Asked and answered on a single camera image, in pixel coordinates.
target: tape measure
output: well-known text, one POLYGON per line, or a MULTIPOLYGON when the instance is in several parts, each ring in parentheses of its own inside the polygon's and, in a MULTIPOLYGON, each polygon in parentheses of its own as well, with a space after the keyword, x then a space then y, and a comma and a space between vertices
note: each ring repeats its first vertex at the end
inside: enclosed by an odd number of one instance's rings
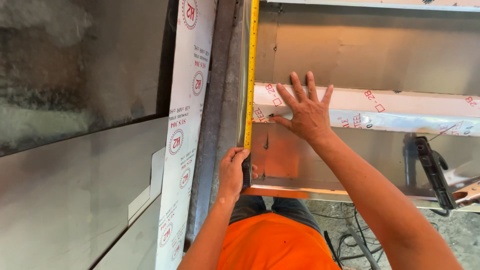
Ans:
MULTIPOLYGON (((243 148, 251 149, 252 144, 252 118, 253 118, 253 87, 255 84, 255 59, 257 53, 257 30, 259 0, 252 0, 250 15, 250 46, 248 52, 248 84, 247 84, 247 115, 245 118, 245 137, 243 148)), ((252 158, 251 153, 242 163, 243 187, 252 185, 252 158)))

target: person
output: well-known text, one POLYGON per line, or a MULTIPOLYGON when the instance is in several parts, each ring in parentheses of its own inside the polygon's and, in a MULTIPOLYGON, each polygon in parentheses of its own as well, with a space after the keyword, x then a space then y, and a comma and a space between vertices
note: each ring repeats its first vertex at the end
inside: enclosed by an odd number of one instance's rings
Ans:
MULTIPOLYGON (((290 77, 298 100, 281 84, 276 88, 293 117, 270 120, 306 140, 328 165, 382 245, 392 269, 462 269, 410 200, 332 131, 328 106, 334 87, 330 85, 319 100, 311 72, 308 96, 297 74, 290 77)), ((248 154, 247 149, 231 148, 220 161, 216 200, 178 269, 339 269, 300 200, 274 198, 267 211, 260 196, 240 195, 241 163, 248 154)))

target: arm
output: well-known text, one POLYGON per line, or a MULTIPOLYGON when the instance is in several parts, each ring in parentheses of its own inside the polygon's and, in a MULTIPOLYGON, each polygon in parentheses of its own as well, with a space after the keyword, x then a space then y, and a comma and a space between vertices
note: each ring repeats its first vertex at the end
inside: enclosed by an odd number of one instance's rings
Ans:
POLYGON ((216 269, 230 215, 240 196, 243 179, 241 163, 248 153, 247 149, 230 148, 220 161, 215 203, 177 269, 216 269))
POLYGON ((319 101, 311 72, 307 73, 309 97, 296 73, 291 79, 299 101, 281 84, 277 90, 291 107, 292 120, 278 116, 270 120, 305 139, 328 165, 382 244, 392 269, 462 269, 443 238, 410 200, 332 131, 328 106, 333 86, 319 101))

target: hand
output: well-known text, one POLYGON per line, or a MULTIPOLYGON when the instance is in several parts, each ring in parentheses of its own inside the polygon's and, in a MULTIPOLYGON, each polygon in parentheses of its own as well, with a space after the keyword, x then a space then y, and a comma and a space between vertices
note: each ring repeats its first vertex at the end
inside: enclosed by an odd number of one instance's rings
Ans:
MULTIPOLYGON (((220 161, 218 169, 218 193, 217 198, 225 202, 225 199, 232 199, 235 203, 240 196, 243 183, 243 172, 241 163, 248 157, 248 149, 241 147, 230 148, 226 155, 220 161)), ((252 165, 252 169, 257 170, 257 166, 252 165)), ((257 178, 258 174, 253 173, 253 178, 257 178)))
POLYGON ((281 116, 270 118, 298 137, 306 140, 310 145, 319 141, 324 141, 334 135, 330 127, 330 116, 328 115, 328 105, 332 97, 333 85, 330 85, 322 101, 318 101, 317 88, 313 79, 313 73, 307 73, 308 97, 303 91, 300 80, 295 72, 290 74, 295 95, 299 101, 296 101, 285 87, 281 84, 276 85, 278 93, 282 96, 286 104, 292 109, 292 120, 281 116))

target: jeans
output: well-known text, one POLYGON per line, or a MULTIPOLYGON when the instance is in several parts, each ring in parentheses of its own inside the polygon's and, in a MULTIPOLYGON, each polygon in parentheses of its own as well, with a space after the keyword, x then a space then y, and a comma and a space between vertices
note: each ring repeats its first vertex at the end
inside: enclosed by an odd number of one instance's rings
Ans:
POLYGON ((323 236, 317 221, 315 221, 307 206, 301 200, 292 198, 273 197, 272 210, 267 210, 262 196, 240 195, 233 208, 229 225, 265 213, 275 213, 300 222, 323 236))

